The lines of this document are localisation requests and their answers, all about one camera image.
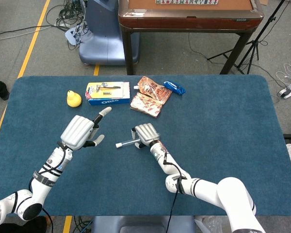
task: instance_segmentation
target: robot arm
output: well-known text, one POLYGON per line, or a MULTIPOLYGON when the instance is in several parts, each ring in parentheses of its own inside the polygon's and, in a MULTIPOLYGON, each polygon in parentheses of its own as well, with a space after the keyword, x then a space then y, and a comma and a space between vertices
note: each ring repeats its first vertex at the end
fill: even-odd
POLYGON ((75 116, 61 135, 62 142, 56 148, 42 168, 35 171, 29 183, 29 190, 23 189, 0 200, 0 224, 7 214, 15 213, 22 220, 29 221, 37 217, 44 205, 44 201, 57 179, 72 159, 72 151, 82 147, 97 146, 104 138, 100 135, 94 141, 99 129, 98 123, 111 111, 111 107, 102 110, 94 120, 82 116, 75 116))
MULTIPOLYGON (((169 175, 165 181, 168 191, 191 195, 224 209, 233 233, 265 233, 255 217, 255 204, 239 179, 229 177, 215 184, 200 178, 191 178, 159 141, 160 136, 150 123, 136 126, 132 129, 132 135, 135 146, 150 147, 152 155, 162 170, 169 175), (134 131, 139 136, 139 140, 134 137, 134 131)), ((125 142, 117 144, 117 147, 130 144, 125 142)))

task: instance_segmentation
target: chip bag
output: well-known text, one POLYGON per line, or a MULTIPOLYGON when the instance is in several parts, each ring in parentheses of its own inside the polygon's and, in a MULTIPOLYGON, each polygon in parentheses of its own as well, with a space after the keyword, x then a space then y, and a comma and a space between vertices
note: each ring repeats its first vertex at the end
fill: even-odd
POLYGON ((162 109, 162 105, 160 103, 141 93, 137 93, 137 95, 132 99, 130 107, 153 117, 157 117, 162 109))
POLYGON ((172 91, 164 86, 158 85, 152 79, 143 76, 138 82, 139 90, 142 94, 151 96, 160 104, 165 104, 170 97, 172 91))

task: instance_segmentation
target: table leg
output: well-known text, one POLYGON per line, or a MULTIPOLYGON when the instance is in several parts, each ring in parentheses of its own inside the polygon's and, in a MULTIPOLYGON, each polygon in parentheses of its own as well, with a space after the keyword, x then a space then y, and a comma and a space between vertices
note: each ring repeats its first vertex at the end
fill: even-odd
POLYGON ((127 75, 134 75, 134 67, 132 63, 131 33, 122 30, 123 47, 125 54, 127 75))
POLYGON ((235 64, 239 54, 241 54, 243 48, 245 47, 246 43, 250 39, 252 33, 242 33, 239 37, 232 53, 228 57, 228 60, 225 62, 224 67, 222 68, 220 74, 228 74, 233 65, 235 64))

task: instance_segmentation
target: power strip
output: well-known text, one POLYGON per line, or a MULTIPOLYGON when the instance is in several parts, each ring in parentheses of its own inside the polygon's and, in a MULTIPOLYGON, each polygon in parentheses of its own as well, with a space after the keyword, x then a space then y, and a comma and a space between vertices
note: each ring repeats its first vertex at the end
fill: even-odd
POLYGON ((284 99, 291 97, 291 84, 285 89, 282 89, 281 91, 279 91, 277 95, 284 99))

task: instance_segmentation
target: blue tablecloth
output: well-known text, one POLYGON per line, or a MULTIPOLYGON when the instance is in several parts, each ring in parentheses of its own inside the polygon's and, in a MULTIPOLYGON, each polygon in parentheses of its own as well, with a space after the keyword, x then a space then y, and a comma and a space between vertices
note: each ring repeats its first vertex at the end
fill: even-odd
MULTIPOLYGON (((129 81, 131 98, 141 76, 23 77, 16 81, 0 131, 0 199, 28 187, 73 118, 92 119, 105 106, 84 97, 88 82, 129 81), (78 108, 66 92, 82 95, 78 108)), ((148 148, 115 148, 130 129, 151 122, 161 141, 192 177, 241 179, 259 215, 291 215, 291 163, 266 81, 261 76, 151 76, 186 88, 172 94, 158 118, 112 105, 101 121, 105 140, 74 158, 45 202, 51 215, 168 215, 174 194, 148 148)), ((175 215, 223 215, 223 210, 180 195, 175 215)))

